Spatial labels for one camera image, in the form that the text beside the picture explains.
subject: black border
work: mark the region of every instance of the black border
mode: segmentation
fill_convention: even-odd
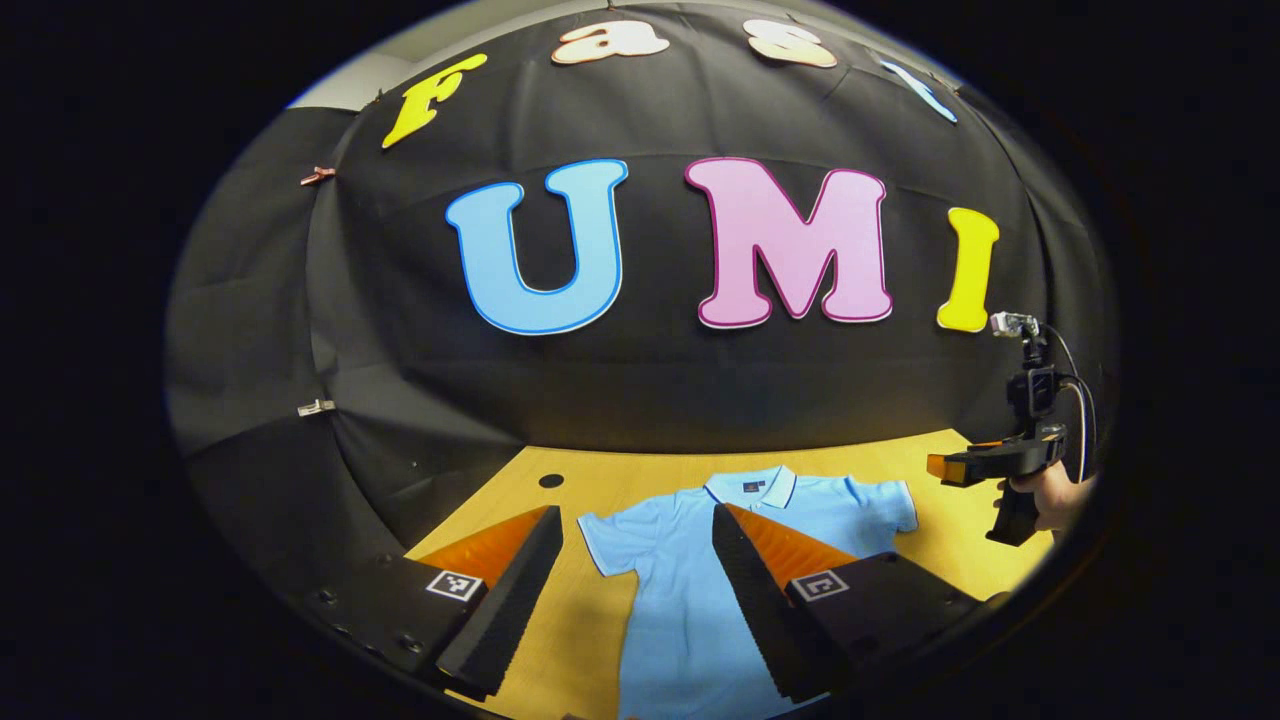
[[[13,191],[31,228],[20,250],[36,255],[15,273],[14,355],[31,361],[15,384],[32,393],[23,419],[46,432],[15,452],[15,510],[33,530],[23,539],[49,556],[20,553],[37,559],[19,587],[38,605],[19,628],[20,715],[445,716],[312,633],[243,569],[186,488],[159,387],[169,273],[209,188],[308,82],[429,9],[23,12],[13,77],[28,127],[10,174],[33,170]],[[995,651],[899,698],[895,715],[1253,707],[1261,684],[1234,671],[1261,667],[1262,655],[1251,633],[1230,630],[1261,546],[1248,523],[1226,536],[1197,527],[1230,495],[1206,488],[1213,480],[1190,456],[1194,418],[1210,418],[1220,392],[1167,391],[1228,352],[1176,332],[1213,320],[1185,291],[1203,256],[1192,251],[1225,233],[1229,182],[1251,179],[1248,155],[1225,147],[1236,138],[1211,123],[1230,117],[1219,78],[1254,46],[1243,36],[1253,23],[1244,9],[1143,3],[869,1],[856,13],[980,87],[1076,179],[1110,241],[1125,328],[1116,480],[1079,533],[1108,525],[1105,550],[1064,544],[1051,564],[1092,553],[1088,569]],[[1228,182],[1204,187],[1213,178]],[[1203,274],[1204,292],[1239,284]],[[1266,373],[1265,360],[1240,356]],[[1051,592],[1036,584],[1006,610]]]

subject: human hand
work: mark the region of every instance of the human hand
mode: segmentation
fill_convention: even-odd
[[[1012,483],[1014,492],[1029,492],[1036,497],[1037,530],[1065,530],[1084,506],[1084,500],[1093,486],[1093,478],[1083,483],[1073,483],[1066,477],[1066,468],[1059,460],[1039,473],[1001,480],[996,489],[1004,492],[1006,483]]]

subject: pink letter m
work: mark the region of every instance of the pink letter m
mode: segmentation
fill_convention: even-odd
[[[746,328],[769,319],[772,305],[755,286],[760,255],[792,318],[804,318],[831,259],[836,277],[822,311],[841,323],[887,318],[879,202],[884,183],[855,170],[831,170],[808,220],[760,163],[710,158],[685,169],[712,206],[716,290],[698,306],[713,328]]]

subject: white wall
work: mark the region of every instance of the white wall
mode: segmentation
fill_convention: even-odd
[[[342,108],[360,110],[378,96],[408,79],[413,64],[379,53],[365,53],[311,86],[289,108]]]

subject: black mount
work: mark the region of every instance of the black mount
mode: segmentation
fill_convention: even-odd
[[[993,443],[972,445],[965,452],[929,456],[929,473],[943,484],[969,487],[988,478],[1019,478],[1048,468],[1062,457],[1066,428],[1044,421],[1065,375],[1046,360],[1048,341],[1034,325],[1023,325],[1023,369],[1006,387],[1006,398],[1018,418],[1018,434]],[[1009,484],[1000,500],[996,525],[987,539],[1020,546],[1036,533],[1036,497]]]
[[[563,542],[559,506],[552,505],[492,588],[452,568],[381,555],[301,602],[369,655],[483,702],[502,687]]]

